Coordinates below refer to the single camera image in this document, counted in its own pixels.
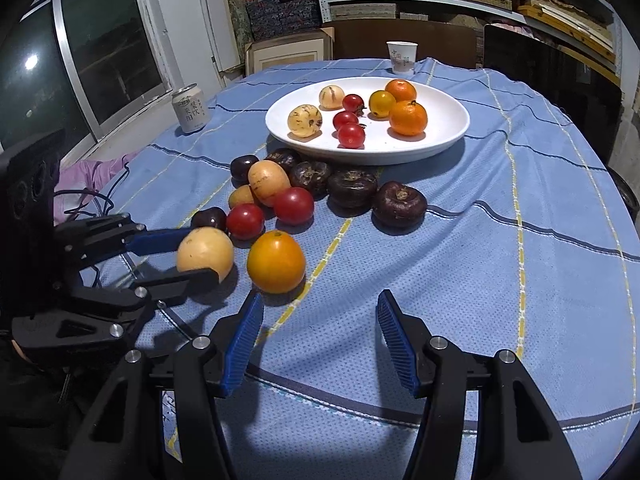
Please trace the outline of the large yellow pepino melon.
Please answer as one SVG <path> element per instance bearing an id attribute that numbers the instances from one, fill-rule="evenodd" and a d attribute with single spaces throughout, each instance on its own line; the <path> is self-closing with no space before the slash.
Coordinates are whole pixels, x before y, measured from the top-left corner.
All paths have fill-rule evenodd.
<path id="1" fill-rule="evenodd" d="M 176 268 L 180 272 L 210 269 L 223 282 L 234 265 L 234 246 L 221 230 L 204 226 L 192 230 L 180 243 Z"/>

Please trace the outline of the dark purple plum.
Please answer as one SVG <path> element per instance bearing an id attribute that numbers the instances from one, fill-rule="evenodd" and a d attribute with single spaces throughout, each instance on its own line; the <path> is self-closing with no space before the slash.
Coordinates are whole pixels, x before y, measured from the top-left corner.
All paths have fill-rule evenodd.
<path id="1" fill-rule="evenodd" d="M 190 221 L 191 229 L 214 228 L 227 232 L 227 214 L 219 207 L 199 210 Z"/>
<path id="2" fill-rule="evenodd" d="M 248 173 L 256 162 L 259 162 L 259 158 L 255 155 L 243 155 L 232 160 L 230 164 L 230 174 L 233 180 L 239 185 L 246 185 L 248 183 Z"/>

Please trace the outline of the large orange tomato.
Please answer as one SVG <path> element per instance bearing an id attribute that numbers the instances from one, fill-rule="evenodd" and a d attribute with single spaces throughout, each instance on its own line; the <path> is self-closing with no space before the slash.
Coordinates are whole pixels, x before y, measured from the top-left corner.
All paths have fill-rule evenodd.
<path id="1" fill-rule="evenodd" d="M 296 289 L 303 281 L 306 258 L 290 234 L 271 230 L 255 240 L 248 253 L 246 270 L 257 288 L 281 295 Z"/>

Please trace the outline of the tan pepino melon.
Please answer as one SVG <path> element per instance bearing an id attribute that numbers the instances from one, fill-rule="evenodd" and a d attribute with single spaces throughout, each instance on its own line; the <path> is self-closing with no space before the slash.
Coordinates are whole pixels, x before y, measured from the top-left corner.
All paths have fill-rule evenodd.
<path id="1" fill-rule="evenodd" d="M 272 207 L 277 196 L 291 187 L 284 169 L 268 159 L 250 166 L 247 179 L 255 197 L 267 207 Z"/>

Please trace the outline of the large dark water chestnut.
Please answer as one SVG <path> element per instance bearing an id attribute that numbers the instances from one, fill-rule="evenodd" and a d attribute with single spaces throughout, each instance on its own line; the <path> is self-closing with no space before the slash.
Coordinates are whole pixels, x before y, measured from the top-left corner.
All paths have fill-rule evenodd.
<path id="1" fill-rule="evenodd" d="M 426 197 L 416 188 L 397 181 L 383 184 L 372 203 L 376 220 L 395 229 L 412 228 L 422 221 L 426 210 Z"/>

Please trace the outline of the pink cloth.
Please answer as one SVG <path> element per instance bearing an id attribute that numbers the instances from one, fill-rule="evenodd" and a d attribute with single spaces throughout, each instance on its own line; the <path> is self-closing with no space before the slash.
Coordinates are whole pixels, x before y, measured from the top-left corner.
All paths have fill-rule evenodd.
<path id="1" fill-rule="evenodd" d="M 72 166 L 63 169 L 55 185 L 55 191 L 70 191 L 70 194 L 55 196 L 53 200 L 53 221 L 55 224 L 70 220 L 82 206 L 93 199 L 91 192 L 101 192 L 139 151 L 128 153 L 105 162 L 93 159 L 81 159 Z"/>

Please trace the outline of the blue checked tablecloth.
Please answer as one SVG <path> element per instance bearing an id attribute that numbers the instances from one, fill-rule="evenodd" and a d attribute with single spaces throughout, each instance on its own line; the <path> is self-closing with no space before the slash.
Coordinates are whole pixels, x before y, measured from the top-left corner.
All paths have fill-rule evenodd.
<path id="1" fill-rule="evenodd" d="M 404 235 L 318 203 L 296 234 L 305 288 L 270 299 L 266 338 L 218 406 L 242 479 L 398 479 L 423 404 L 400 384 L 378 294 L 460 349 L 522 359 L 580 473 L 597 479 L 639 421 L 639 237 L 560 99 L 493 70 L 424 60 L 471 125 L 452 148 L 378 170 L 427 199 Z"/>

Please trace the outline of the white beverage can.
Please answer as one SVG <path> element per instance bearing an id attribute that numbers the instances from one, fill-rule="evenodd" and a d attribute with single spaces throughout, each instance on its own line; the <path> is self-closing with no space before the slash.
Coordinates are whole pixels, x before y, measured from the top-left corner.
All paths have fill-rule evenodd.
<path id="1" fill-rule="evenodd" d="M 204 92 L 197 84 L 188 84 L 172 92 L 171 105 L 184 134 L 200 131 L 209 122 Z"/>

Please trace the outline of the sliding window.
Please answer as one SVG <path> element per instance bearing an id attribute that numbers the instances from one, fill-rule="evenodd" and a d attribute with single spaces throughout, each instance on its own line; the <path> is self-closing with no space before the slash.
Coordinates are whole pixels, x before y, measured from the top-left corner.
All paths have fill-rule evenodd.
<path id="1" fill-rule="evenodd" d="M 1 147 L 62 129 L 80 157 L 169 88 L 143 0 L 38 0 L 1 49 Z"/>

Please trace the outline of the orange tangerine front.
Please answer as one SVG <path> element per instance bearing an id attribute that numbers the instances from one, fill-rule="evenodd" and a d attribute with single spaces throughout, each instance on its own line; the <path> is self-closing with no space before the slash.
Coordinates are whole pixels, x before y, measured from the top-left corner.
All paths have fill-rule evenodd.
<path id="1" fill-rule="evenodd" d="M 426 109 L 416 101 L 396 102 L 388 115 L 390 128 L 401 136 L 418 136 L 428 121 Z"/>

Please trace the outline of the orange tangerine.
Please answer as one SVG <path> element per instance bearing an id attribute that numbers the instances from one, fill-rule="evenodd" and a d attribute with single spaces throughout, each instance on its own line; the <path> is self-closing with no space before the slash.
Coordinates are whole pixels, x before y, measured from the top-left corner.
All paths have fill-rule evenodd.
<path id="1" fill-rule="evenodd" d="M 416 101 L 396 102 L 388 115 L 390 128 L 401 136 L 418 136 L 428 121 L 426 109 Z"/>
<path id="2" fill-rule="evenodd" d="M 385 86 L 385 91 L 391 94 L 397 102 L 414 101 L 418 92 L 413 84 L 405 79 L 393 79 Z"/>

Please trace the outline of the white oval plate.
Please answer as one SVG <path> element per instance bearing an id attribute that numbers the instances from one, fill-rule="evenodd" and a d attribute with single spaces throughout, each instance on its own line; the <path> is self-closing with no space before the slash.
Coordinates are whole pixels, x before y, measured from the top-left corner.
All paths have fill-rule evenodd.
<path id="1" fill-rule="evenodd" d="M 267 110 L 266 126 L 276 139 L 310 157 L 369 166 L 397 165 L 429 158 L 448 150 L 462 139 L 471 122 L 466 108 L 448 93 L 417 81 L 412 85 L 416 88 L 416 100 L 426 110 L 427 124 L 424 131 L 413 138 L 395 132 L 386 119 L 364 112 L 359 118 L 366 134 L 363 146 L 342 148 L 333 127 L 337 111 L 324 108 L 320 110 L 322 125 L 315 136 L 302 139 L 294 136 L 288 128 L 288 115 L 294 108 L 299 105 L 318 107 L 320 90 L 329 84 L 367 98 L 376 90 L 383 89 L 388 82 L 388 77 L 347 77 L 308 84 L 272 104 Z"/>

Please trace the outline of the yellow orange tomato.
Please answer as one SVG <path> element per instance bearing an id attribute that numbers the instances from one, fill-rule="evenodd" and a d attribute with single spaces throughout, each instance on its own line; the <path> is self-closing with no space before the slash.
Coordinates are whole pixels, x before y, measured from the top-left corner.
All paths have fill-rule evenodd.
<path id="1" fill-rule="evenodd" d="M 376 90 L 369 98 L 370 114 L 378 119 L 387 118 L 395 104 L 396 99 L 390 92 L 386 90 Z"/>

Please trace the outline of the framed picture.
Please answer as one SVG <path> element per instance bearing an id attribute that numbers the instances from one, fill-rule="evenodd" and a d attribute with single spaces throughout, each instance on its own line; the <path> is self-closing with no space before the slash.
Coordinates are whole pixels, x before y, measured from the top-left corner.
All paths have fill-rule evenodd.
<path id="1" fill-rule="evenodd" d="M 335 32 L 322 27 L 268 40 L 256 41 L 245 49 L 245 75 L 282 65 L 331 61 Z"/>

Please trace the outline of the brown wooden board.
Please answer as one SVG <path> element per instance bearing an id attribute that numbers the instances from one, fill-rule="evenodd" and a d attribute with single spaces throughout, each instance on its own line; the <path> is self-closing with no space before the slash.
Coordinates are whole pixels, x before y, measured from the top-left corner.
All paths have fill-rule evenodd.
<path id="1" fill-rule="evenodd" d="M 329 22 L 334 31 L 334 58 L 388 58 L 389 41 L 417 44 L 416 59 L 436 58 L 447 65 L 476 67 L 472 28 L 399 18 L 358 18 Z"/>

